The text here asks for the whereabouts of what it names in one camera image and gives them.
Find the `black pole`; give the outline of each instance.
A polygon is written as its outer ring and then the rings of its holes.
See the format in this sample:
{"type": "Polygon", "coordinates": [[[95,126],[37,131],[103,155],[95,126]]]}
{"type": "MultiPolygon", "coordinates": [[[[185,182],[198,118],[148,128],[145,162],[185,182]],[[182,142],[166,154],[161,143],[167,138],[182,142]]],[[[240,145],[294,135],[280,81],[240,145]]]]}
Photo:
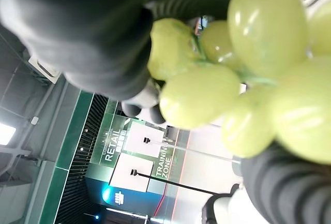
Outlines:
{"type": "Polygon", "coordinates": [[[199,191],[199,192],[203,192],[203,193],[207,193],[207,194],[211,194],[211,195],[220,195],[219,193],[215,193],[215,192],[212,192],[212,191],[208,191],[208,190],[204,190],[204,189],[198,189],[198,188],[194,188],[194,187],[187,186],[187,185],[184,185],[184,184],[175,183],[175,182],[172,182],[172,181],[169,181],[169,180],[165,180],[165,179],[145,175],[145,174],[139,173],[137,170],[134,170],[134,169],[131,170],[131,175],[133,175],[133,176],[137,176],[137,175],[138,176],[143,176],[143,177],[146,177],[146,178],[149,178],[149,179],[154,179],[154,180],[157,180],[157,181],[160,181],[160,182],[163,182],[163,183],[175,185],[175,186],[186,188],[186,189],[192,189],[192,190],[195,190],[195,191],[199,191]]]}

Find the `fluorescent light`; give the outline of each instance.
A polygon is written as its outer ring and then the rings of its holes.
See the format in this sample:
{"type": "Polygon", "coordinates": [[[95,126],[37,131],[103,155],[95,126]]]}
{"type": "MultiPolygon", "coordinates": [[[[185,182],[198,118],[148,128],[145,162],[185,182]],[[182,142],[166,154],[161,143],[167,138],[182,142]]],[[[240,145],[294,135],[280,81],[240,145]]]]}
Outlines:
{"type": "Polygon", "coordinates": [[[126,212],[126,211],[122,211],[122,210],[114,210],[112,208],[106,208],[106,210],[108,211],[112,211],[112,212],[116,212],[116,213],[120,213],[120,214],[123,214],[123,215],[128,215],[128,216],[131,216],[131,217],[136,217],[136,218],[140,218],[140,219],[147,219],[148,216],[143,216],[143,215],[136,215],[136,214],[133,214],[133,213],[130,213],[130,212],[126,212]]]}
{"type": "Polygon", "coordinates": [[[125,120],[125,122],[124,122],[124,126],[126,125],[126,124],[128,124],[129,122],[130,122],[130,118],[128,118],[127,120],[125,120]]]}
{"type": "Polygon", "coordinates": [[[16,128],[0,123],[0,145],[8,145],[16,128]]]}

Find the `vent grille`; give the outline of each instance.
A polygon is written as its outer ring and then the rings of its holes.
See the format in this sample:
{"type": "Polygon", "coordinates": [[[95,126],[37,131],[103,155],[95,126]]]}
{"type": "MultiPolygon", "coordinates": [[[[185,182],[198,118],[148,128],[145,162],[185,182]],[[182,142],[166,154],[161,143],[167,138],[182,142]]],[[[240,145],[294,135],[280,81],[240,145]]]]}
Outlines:
{"type": "Polygon", "coordinates": [[[108,99],[94,95],[82,135],[75,152],[55,223],[80,223],[82,214],[94,204],[90,202],[85,175],[108,99]]]}

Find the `blue light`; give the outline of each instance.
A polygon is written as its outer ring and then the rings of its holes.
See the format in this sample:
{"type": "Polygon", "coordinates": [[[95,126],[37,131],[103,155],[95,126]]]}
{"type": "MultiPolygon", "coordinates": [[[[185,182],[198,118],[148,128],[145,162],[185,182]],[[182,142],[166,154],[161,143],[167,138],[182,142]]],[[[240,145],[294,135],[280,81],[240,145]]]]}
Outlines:
{"type": "Polygon", "coordinates": [[[110,198],[110,188],[107,188],[103,193],[102,193],[102,199],[107,202],[110,198]]]}

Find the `green trim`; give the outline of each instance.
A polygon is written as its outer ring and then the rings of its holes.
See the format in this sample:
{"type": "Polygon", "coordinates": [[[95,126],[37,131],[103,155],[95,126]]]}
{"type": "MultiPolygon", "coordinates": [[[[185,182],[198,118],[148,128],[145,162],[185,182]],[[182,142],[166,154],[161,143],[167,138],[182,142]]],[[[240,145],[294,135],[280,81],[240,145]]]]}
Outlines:
{"type": "Polygon", "coordinates": [[[75,155],[92,99],[93,94],[91,93],[81,92],[79,95],[61,151],[56,161],[56,168],[42,210],[39,221],[40,224],[52,224],[55,222],[57,210],[67,181],[68,170],[70,169],[75,155]]]}
{"type": "Polygon", "coordinates": [[[93,94],[91,93],[81,92],[79,95],[66,137],[57,158],[56,166],[59,168],[70,169],[72,158],[76,152],[92,99],[93,94]]]}

